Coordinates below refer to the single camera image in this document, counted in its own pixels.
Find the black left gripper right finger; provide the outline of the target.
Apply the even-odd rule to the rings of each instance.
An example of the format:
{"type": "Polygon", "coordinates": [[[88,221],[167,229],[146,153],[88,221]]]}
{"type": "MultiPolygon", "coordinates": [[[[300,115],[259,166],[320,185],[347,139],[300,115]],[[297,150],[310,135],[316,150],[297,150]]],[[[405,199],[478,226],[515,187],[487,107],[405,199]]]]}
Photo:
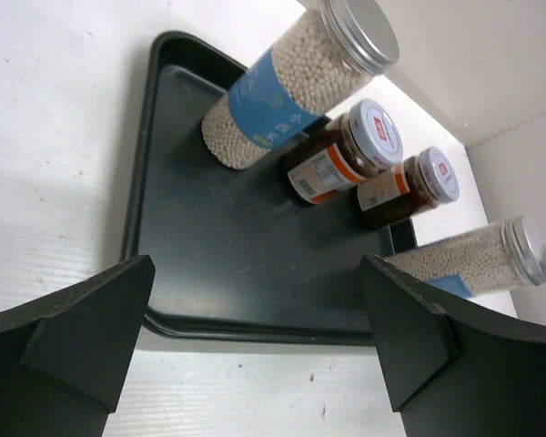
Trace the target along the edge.
{"type": "Polygon", "coordinates": [[[390,405],[408,436],[546,436],[546,326],[376,256],[359,271],[390,405]]]}

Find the tall bead jar silver lid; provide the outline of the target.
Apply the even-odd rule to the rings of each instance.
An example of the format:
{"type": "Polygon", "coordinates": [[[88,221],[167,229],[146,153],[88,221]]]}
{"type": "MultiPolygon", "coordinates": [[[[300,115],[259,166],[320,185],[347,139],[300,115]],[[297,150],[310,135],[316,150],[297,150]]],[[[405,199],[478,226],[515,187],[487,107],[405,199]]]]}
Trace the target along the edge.
{"type": "Polygon", "coordinates": [[[208,110],[202,139],[223,165],[249,168],[398,60],[397,37],[377,2],[322,1],[208,110]]]}

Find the brown sauce jar orange label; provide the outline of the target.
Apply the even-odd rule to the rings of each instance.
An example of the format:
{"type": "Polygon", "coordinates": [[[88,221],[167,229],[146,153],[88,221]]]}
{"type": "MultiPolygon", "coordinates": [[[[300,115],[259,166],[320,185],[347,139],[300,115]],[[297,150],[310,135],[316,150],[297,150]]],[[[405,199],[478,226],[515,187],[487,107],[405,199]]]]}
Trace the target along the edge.
{"type": "Polygon", "coordinates": [[[283,157],[289,185],[312,205],[355,187],[400,163],[395,124],[376,101],[364,98],[293,147],[283,157]]]}

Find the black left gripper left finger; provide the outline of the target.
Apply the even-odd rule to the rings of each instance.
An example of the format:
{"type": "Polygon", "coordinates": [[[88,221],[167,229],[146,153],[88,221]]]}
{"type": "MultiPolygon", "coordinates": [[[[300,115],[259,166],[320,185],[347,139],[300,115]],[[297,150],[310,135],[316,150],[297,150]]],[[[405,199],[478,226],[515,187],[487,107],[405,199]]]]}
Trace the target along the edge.
{"type": "Polygon", "coordinates": [[[100,436],[116,411],[156,269],[139,255],[0,312],[0,436],[100,436]]]}

